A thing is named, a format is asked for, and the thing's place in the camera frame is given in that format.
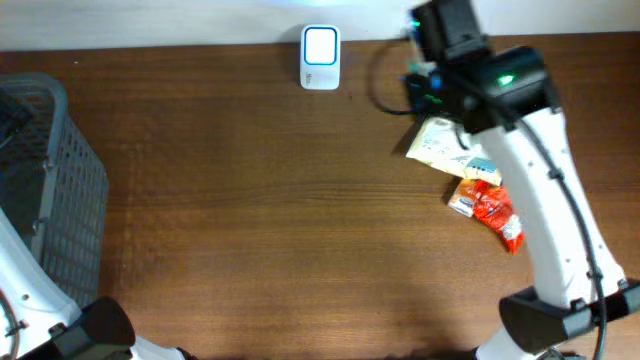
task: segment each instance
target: wire basket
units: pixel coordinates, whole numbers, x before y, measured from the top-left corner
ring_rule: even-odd
[[[0,149],[0,207],[49,277],[80,307],[98,295],[109,182],[43,74],[0,76],[35,116]]]

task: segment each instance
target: red snack bag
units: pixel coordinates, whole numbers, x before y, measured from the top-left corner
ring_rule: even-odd
[[[504,239],[509,251],[516,254],[524,242],[520,219],[513,211],[507,190],[478,180],[474,189],[473,214],[485,225],[497,231]]]

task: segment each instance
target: food package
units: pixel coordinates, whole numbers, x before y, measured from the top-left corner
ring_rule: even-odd
[[[467,217],[475,216],[498,232],[512,254],[522,246],[522,225],[504,187],[482,180],[462,180],[448,205]]]
[[[468,146],[470,137],[461,129],[457,131],[458,126],[440,117],[427,119],[406,156],[463,179],[480,179],[500,185],[502,177],[493,161],[480,146],[465,149],[462,144]]]

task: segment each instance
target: wooden table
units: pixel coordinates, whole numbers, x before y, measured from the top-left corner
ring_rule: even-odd
[[[544,53],[600,228],[640,277],[640,35],[494,42]],[[0,70],[66,87],[111,181],[101,293],[138,334],[202,359],[471,348],[532,284],[528,255],[445,206],[451,176],[404,158],[412,119],[366,96],[381,46],[345,43],[331,92],[299,86],[292,44],[5,53]],[[377,74],[396,107],[407,49]],[[640,316],[611,324],[607,359],[636,357],[639,336]]]

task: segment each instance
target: white snack bag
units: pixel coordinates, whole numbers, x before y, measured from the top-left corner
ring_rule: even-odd
[[[453,121],[441,117],[425,120],[406,156],[463,179],[480,179],[500,185],[502,177],[493,161],[479,145],[467,145],[470,136],[462,131],[456,133],[456,126]]]

